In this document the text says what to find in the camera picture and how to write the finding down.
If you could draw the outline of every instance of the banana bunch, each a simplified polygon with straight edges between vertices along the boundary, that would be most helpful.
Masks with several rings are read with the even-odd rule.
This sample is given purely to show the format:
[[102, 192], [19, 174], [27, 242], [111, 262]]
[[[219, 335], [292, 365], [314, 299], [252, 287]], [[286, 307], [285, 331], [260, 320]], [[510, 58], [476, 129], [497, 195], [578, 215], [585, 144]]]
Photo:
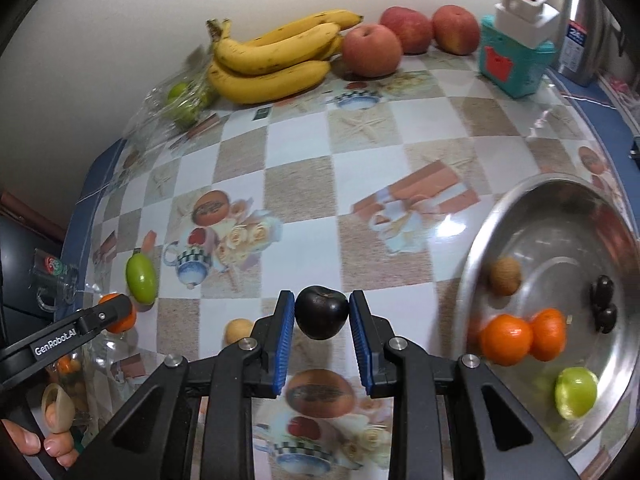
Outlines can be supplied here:
[[340, 52], [340, 30], [361, 20], [348, 10], [328, 10], [245, 43], [230, 37], [229, 20], [209, 21], [214, 53], [209, 81], [238, 104], [274, 101], [311, 88], [329, 72], [327, 60]]

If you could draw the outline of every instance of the green lime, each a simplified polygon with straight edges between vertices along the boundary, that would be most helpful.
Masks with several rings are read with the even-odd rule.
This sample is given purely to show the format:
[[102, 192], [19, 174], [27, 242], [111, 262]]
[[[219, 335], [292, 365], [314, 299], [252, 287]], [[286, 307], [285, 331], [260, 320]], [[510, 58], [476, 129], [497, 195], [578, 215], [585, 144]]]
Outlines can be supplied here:
[[187, 90], [187, 88], [189, 88], [189, 83], [186, 83], [184, 81], [173, 85], [166, 96], [167, 102], [171, 103], [175, 101]]
[[178, 107], [172, 110], [175, 124], [183, 129], [191, 128], [198, 122], [201, 109], [199, 102], [196, 104], [193, 100], [180, 103]]
[[198, 97], [200, 98], [200, 104], [202, 105], [202, 107], [207, 108], [213, 104], [213, 101], [216, 100], [216, 92], [213, 88], [205, 86], [198, 92]]
[[566, 420], [585, 415], [596, 403], [598, 378], [583, 367], [565, 368], [556, 379], [556, 410]]
[[150, 305], [158, 296], [158, 277], [152, 261], [142, 253], [127, 260], [125, 268], [127, 285], [131, 295], [143, 305]]

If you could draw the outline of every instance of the orange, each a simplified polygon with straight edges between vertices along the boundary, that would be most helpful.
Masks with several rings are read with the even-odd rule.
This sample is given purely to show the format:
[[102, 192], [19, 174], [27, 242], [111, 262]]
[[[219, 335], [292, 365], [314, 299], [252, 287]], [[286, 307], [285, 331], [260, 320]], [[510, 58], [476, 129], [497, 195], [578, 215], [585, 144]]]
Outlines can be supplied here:
[[556, 308], [546, 308], [537, 313], [529, 323], [533, 332], [533, 344], [529, 353], [538, 361], [551, 361], [558, 357], [566, 345], [566, 321]]
[[[98, 304], [104, 303], [105, 301], [109, 301], [115, 298], [116, 296], [119, 296], [119, 293], [114, 292], [113, 294], [107, 294], [100, 301], [98, 301]], [[107, 332], [111, 332], [112, 334], [119, 334], [120, 332], [130, 330], [131, 328], [133, 328], [135, 324], [136, 324], [136, 309], [135, 307], [131, 306], [131, 314], [129, 314], [125, 319], [121, 319], [120, 321], [117, 321], [112, 325], [109, 325], [107, 327]]]
[[69, 357], [68, 355], [63, 355], [60, 359], [58, 359], [58, 362], [56, 363], [56, 369], [60, 372], [61, 375], [73, 373], [71, 357]]
[[482, 354], [497, 365], [513, 366], [529, 353], [533, 332], [519, 317], [500, 314], [480, 333]]

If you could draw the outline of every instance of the kitchen counter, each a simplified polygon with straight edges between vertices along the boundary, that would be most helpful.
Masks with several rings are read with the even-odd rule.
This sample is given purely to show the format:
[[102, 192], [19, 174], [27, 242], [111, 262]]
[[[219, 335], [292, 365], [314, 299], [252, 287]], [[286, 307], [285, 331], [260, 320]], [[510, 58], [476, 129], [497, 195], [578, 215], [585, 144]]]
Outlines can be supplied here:
[[[76, 307], [127, 293], [126, 261], [146, 241], [159, 299], [118, 339], [112, 361], [140, 354], [149, 373], [158, 354], [214, 355], [230, 320], [268, 315], [280, 290], [316, 284], [363, 289], [398, 335], [449, 356], [466, 254], [497, 200], [523, 179], [580, 176], [637, 233], [603, 132], [593, 129], [601, 118], [574, 107], [579, 99], [554, 77], [514, 101], [478, 75], [473, 58], [432, 50], [377, 81], [330, 75], [273, 105], [222, 100], [216, 126], [146, 153], [117, 143], [88, 177], [63, 251], [85, 276]], [[353, 401], [319, 419], [312, 476], [386, 478], [390, 401], [364, 396], [350, 339], [348, 326], [325, 342], [294, 336], [291, 380], [331, 370], [327, 381]], [[107, 421], [135, 380], [90, 375], [92, 415]], [[596, 478], [635, 424], [637, 384], [572, 457], [584, 478]], [[254, 412], [257, 478], [296, 478], [275, 457], [280, 427], [304, 410], [280, 398]], [[358, 444], [365, 432], [380, 446]]]

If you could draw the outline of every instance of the longan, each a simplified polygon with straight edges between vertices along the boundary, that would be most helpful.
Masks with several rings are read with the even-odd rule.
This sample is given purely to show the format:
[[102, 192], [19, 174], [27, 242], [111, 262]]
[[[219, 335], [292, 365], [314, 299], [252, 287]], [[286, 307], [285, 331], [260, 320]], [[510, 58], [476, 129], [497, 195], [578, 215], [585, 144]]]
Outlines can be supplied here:
[[249, 337], [254, 329], [254, 322], [248, 319], [232, 319], [225, 326], [225, 343], [231, 345], [243, 337]]
[[489, 272], [489, 284], [496, 296], [512, 296], [520, 288], [522, 272], [515, 258], [499, 258]]

